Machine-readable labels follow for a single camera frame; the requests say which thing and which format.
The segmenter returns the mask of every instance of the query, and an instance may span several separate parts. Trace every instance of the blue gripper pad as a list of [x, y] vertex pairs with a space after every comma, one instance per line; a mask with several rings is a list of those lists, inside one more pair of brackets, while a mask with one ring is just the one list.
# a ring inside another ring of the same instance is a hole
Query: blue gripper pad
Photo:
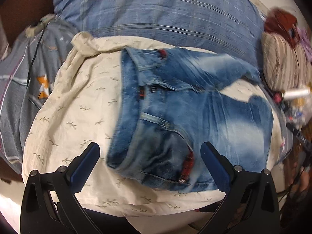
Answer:
[[78, 193], [82, 190], [96, 162], [99, 160], [99, 156], [99, 145], [90, 143], [83, 153], [75, 157], [68, 166], [67, 179], [70, 182], [72, 193]]
[[225, 156], [221, 156], [210, 142], [202, 144], [200, 155], [218, 189], [229, 192], [235, 175], [231, 163]]

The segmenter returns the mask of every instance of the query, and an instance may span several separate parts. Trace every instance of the cream bedsheet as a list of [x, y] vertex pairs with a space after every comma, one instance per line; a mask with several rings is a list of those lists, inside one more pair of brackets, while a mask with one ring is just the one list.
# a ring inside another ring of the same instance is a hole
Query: cream bedsheet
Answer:
[[[78, 33], [72, 43], [74, 48], [58, 71], [54, 90], [38, 112], [26, 140], [24, 182], [33, 169], [45, 173], [69, 165], [93, 141], [99, 144], [101, 155], [82, 191], [76, 194], [83, 207], [114, 216], [155, 216], [189, 211], [221, 200], [224, 193], [218, 190], [183, 194], [145, 187], [115, 174], [105, 164], [120, 108], [121, 49], [172, 46], [133, 36], [94, 39], [87, 32]], [[248, 101], [252, 94], [265, 98], [258, 86], [243, 80], [222, 93], [241, 101]], [[277, 161], [283, 142], [277, 115], [273, 115], [268, 169]]]

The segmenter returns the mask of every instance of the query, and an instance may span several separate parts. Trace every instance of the screw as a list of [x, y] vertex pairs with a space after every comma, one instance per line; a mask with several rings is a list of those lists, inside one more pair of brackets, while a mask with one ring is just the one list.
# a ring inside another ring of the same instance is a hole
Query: screw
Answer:
[[186, 183], [186, 180], [182, 178], [182, 179], [179, 180], [179, 183], [180, 183], [180, 184], [185, 184], [185, 183]]
[[37, 170], [32, 170], [32, 171], [30, 172], [30, 176], [36, 176], [37, 173], [38, 173]]
[[271, 173], [268, 169], [264, 169], [263, 172], [264, 172], [266, 175], [269, 175], [269, 174]]
[[240, 165], [235, 165], [234, 170], [240, 173], [243, 170], [243, 168]]
[[157, 87], [155, 85], [151, 86], [150, 92], [155, 93], [157, 91]]
[[63, 173], [64, 171], [66, 171], [66, 169], [67, 169], [67, 166], [65, 166], [65, 165], [62, 165], [62, 166], [60, 166], [59, 168], [57, 168], [57, 170], [58, 170], [60, 173]]

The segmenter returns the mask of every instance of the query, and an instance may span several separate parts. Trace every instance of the jeans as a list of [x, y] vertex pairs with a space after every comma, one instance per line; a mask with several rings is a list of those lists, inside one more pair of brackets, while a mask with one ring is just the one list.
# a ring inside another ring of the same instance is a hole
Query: jeans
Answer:
[[122, 104], [107, 165], [141, 184], [172, 191], [216, 189], [200, 157], [210, 141], [233, 165], [261, 172], [272, 135], [269, 103], [219, 90], [258, 70], [227, 54], [173, 48], [122, 51]]

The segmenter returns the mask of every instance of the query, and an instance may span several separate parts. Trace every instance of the striped fabric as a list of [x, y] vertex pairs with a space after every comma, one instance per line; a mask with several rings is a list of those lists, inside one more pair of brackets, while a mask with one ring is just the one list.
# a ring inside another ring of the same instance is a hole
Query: striped fabric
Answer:
[[301, 44], [292, 49], [279, 34], [262, 33], [263, 72], [272, 90], [282, 91], [309, 84], [311, 63]]
[[55, 13], [94, 37], [139, 36], [227, 53], [262, 70], [263, 20], [249, 0], [53, 0]]

